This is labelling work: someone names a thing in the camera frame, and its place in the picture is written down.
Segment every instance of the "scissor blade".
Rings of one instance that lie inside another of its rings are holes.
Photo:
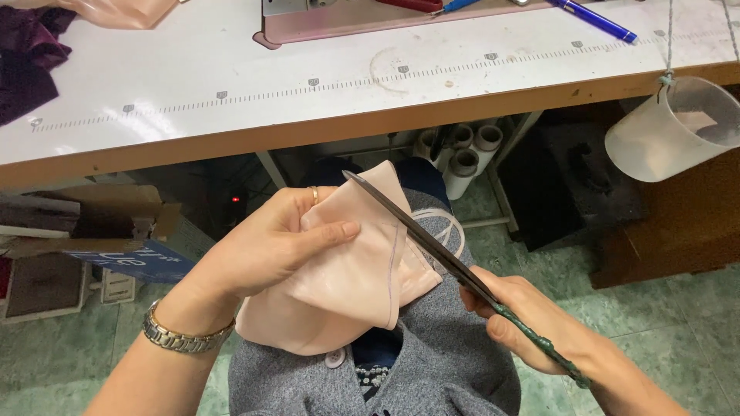
[[[380,205],[383,205],[391,212],[391,214],[398,218],[398,221],[408,229],[408,236],[414,240],[415,243],[419,244],[419,248],[423,249],[431,257],[439,261],[442,266],[444,266],[455,278],[457,278],[458,281],[460,281],[460,283],[470,287],[488,302],[498,303],[496,301],[496,297],[491,293],[491,290],[483,284],[478,276],[471,272],[465,264],[463,264],[457,257],[453,256],[446,247],[417,224],[417,222],[399,208],[398,205],[394,204],[394,202],[383,195],[381,191],[377,190],[377,188],[372,186],[372,184],[365,179],[362,179],[360,176],[357,176],[348,170],[343,170],[342,174],[348,180],[352,179],[357,182],[357,184],[370,194],[370,196],[375,198]]]

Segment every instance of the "plastic cup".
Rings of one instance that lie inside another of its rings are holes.
[[[663,87],[606,133],[627,175],[657,182],[740,146],[740,103],[722,87],[685,76]]]

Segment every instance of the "woman's right hand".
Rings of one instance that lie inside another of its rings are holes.
[[[538,335],[552,341],[555,349],[573,361],[587,377],[592,378],[599,372],[597,367],[603,362],[604,354],[613,352],[617,356],[621,355],[611,341],[568,315],[523,277],[499,278],[478,266],[471,267],[471,271],[488,286],[499,302],[508,306]],[[464,286],[460,287],[460,297],[469,312],[475,311],[480,317],[488,319],[486,331],[491,339],[506,346],[537,371],[552,375],[566,374],[561,366],[525,337],[519,328],[496,314],[488,302]]]

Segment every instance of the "purple fabric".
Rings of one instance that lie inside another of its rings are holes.
[[[76,14],[0,7],[0,126],[58,96],[49,71],[72,52],[58,37]]]

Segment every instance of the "hand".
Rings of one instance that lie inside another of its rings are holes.
[[[616,347],[607,338],[596,334],[565,313],[523,277],[499,278],[478,266],[471,267],[471,271],[488,286],[499,302],[508,306],[538,335],[552,341],[555,349],[573,361],[587,377],[592,378],[600,371],[596,355],[615,350]],[[537,371],[551,375],[566,374],[561,366],[539,350],[512,322],[496,315],[488,302],[463,286],[460,287],[460,297],[465,309],[488,319],[486,331],[492,340],[506,346]]]
[[[337,188],[317,189],[321,202]],[[301,232],[300,218],[313,205],[311,188],[279,190],[213,246],[191,275],[202,276],[202,285],[221,294],[245,298],[290,277],[312,256],[344,244],[360,232],[355,222]]]

